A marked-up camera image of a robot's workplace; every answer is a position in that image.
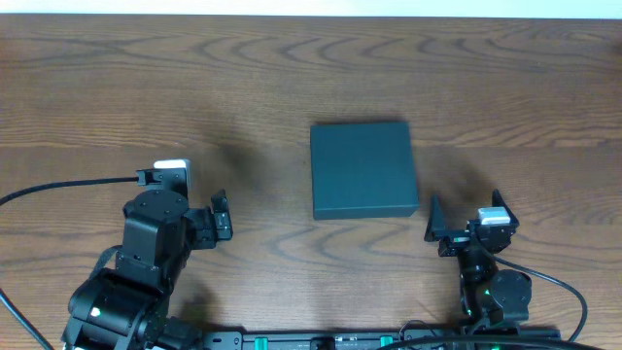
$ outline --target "green clip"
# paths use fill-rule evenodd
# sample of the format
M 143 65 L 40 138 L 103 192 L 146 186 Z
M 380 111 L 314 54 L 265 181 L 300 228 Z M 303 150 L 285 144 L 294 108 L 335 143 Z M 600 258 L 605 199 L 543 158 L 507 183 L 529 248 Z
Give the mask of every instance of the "green clip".
M 382 335 L 380 337 L 380 346 L 386 346 L 389 344 L 393 344 L 393 337 L 390 335 Z
M 268 350 L 268 338 L 255 338 L 255 350 Z

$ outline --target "box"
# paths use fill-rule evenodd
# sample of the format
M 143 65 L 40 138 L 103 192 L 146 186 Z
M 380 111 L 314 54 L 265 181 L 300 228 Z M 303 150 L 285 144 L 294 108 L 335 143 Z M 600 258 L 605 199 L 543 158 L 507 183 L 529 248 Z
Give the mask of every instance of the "box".
M 313 217 L 408 217 L 419 208 L 406 122 L 311 126 Z

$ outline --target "wooden tabletop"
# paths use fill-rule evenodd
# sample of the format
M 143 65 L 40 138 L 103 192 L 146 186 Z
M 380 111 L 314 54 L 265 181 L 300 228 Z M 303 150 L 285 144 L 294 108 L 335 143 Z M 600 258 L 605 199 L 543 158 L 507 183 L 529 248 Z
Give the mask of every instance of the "wooden tabletop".
M 314 221 L 309 126 L 374 121 L 410 123 L 422 208 Z M 0 193 L 189 158 L 191 204 L 225 188 L 235 228 L 172 298 L 206 329 L 455 323 L 457 262 L 423 241 L 430 196 L 461 226 L 498 188 L 521 221 L 500 256 L 573 285 L 579 341 L 621 348 L 621 150 L 620 21 L 0 16 Z M 140 191 L 2 207 L 0 286 L 54 346 Z M 533 293 L 529 325 L 570 336 L 577 299 Z M 35 345 L 0 310 L 0 348 Z

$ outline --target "wooden table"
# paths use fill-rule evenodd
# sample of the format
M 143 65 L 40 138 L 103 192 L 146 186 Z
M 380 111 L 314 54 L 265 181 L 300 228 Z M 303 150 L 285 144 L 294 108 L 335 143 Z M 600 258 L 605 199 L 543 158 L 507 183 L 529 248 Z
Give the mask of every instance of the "wooden table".
M 315 222 L 309 126 L 410 122 L 422 208 Z M 0 17 L 0 193 L 189 158 L 234 238 L 194 252 L 169 315 L 207 329 L 397 328 L 460 317 L 457 263 L 423 241 L 499 188 L 501 256 L 582 292 L 581 342 L 622 347 L 622 22 L 446 18 Z M 67 302 L 121 243 L 134 185 L 2 207 L 0 286 L 61 347 Z M 534 281 L 530 325 L 568 337 L 576 298 Z M 0 311 L 0 348 L 35 348 Z

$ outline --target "white background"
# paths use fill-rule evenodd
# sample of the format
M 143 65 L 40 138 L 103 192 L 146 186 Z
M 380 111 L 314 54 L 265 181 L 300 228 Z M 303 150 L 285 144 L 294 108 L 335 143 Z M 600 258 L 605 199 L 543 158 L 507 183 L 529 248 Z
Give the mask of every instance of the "white background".
M 622 18 L 622 0 L 0 0 L 0 13 Z

